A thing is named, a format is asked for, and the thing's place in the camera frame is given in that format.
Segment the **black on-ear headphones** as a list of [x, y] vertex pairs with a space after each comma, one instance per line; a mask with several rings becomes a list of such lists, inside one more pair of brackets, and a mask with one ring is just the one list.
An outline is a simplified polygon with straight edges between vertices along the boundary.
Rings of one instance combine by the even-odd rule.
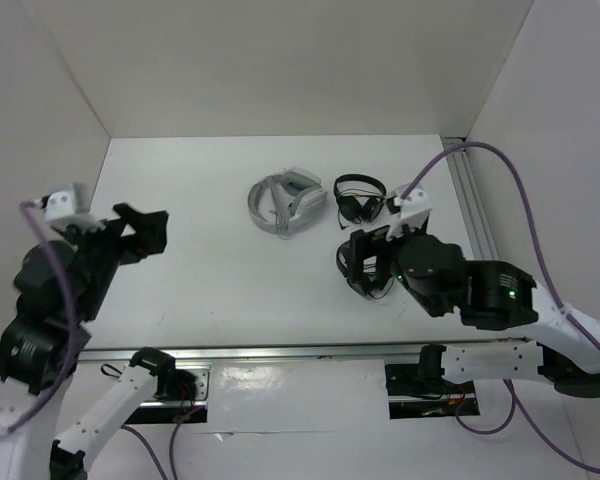
[[[341, 189], [342, 184], [362, 183], [371, 190], [361, 188]], [[344, 174], [337, 177], [333, 183], [333, 195], [338, 207], [338, 224], [341, 230], [347, 228], [343, 223], [358, 225], [363, 222], [371, 223], [381, 213], [386, 200], [387, 190], [378, 179], [363, 174]]]
[[356, 246], [353, 246], [351, 240], [342, 243], [336, 250], [335, 262], [348, 286], [364, 298], [380, 300], [393, 287], [393, 277], [389, 280], [376, 280], [374, 278], [373, 259], [370, 260], [370, 265], [363, 267], [363, 258], [359, 253], [359, 242]]

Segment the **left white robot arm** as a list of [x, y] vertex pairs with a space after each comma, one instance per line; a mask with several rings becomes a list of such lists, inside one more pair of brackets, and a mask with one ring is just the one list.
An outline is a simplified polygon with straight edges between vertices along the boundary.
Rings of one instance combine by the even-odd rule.
[[32, 224], [37, 245], [24, 257], [14, 286], [16, 315], [0, 339], [0, 479], [84, 479], [110, 439], [147, 400], [174, 401], [175, 420], [196, 410], [196, 377], [173, 356], [136, 351], [111, 388], [71, 427], [57, 428], [79, 356], [117, 270], [161, 254], [168, 214], [116, 204], [98, 221], [50, 198], [26, 201], [21, 213], [44, 212], [57, 238]]

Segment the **aluminium mounting rail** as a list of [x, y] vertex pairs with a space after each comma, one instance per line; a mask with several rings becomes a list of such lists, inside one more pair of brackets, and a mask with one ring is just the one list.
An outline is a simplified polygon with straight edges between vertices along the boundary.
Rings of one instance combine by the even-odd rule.
[[[506, 341], [453, 343], [453, 347], [482, 346]], [[206, 430], [208, 394], [212, 369], [224, 363], [274, 363], [311, 360], [380, 360], [384, 363], [388, 394], [389, 420], [451, 417], [458, 405], [468, 416], [480, 412], [477, 386], [482, 379], [462, 384], [443, 384], [434, 390], [417, 379], [417, 364], [423, 345], [371, 344], [327, 346], [283, 346], [247, 348], [171, 349], [178, 369], [184, 371], [176, 391], [165, 399], [151, 394], [133, 407], [123, 421], [131, 425], [158, 425], [174, 422], [187, 415], [188, 423]]]

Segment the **aluminium side rail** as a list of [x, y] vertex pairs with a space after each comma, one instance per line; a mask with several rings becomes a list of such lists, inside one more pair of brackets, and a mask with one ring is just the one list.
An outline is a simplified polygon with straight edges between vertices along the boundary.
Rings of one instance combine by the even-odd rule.
[[502, 260], [467, 150], [447, 155], [446, 162], [474, 256], [481, 260]]

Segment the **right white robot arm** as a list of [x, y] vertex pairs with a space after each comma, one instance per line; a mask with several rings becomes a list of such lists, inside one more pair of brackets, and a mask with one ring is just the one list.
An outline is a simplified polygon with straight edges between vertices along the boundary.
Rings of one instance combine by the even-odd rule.
[[520, 268], [468, 260], [460, 246], [423, 229], [388, 238], [384, 227], [353, 232], [338, 247], [336, 265], [362, 296], [395, 282], [432, 318], [458, 313], [467, 327], [511, 335], [490, 345], [424, 346], [416, 369], [424, 390], [524, 379], [549, 383], [566, 396], [600, 398], [600, 321], [559, 306]]

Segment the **white over-ear headphones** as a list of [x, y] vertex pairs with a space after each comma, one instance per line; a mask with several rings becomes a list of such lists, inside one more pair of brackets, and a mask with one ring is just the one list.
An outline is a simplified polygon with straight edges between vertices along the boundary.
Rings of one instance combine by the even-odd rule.
[[[266, 191], [271, 194], [273, 202], [272, 220], [260, 211]], [[328, 192], [318, 176], [292, 167], [255, 183], [247, 196], [247, 208], [252, 222], [260, 230], [287, 237], [317, 220], [326, 206], [327, 198]]]

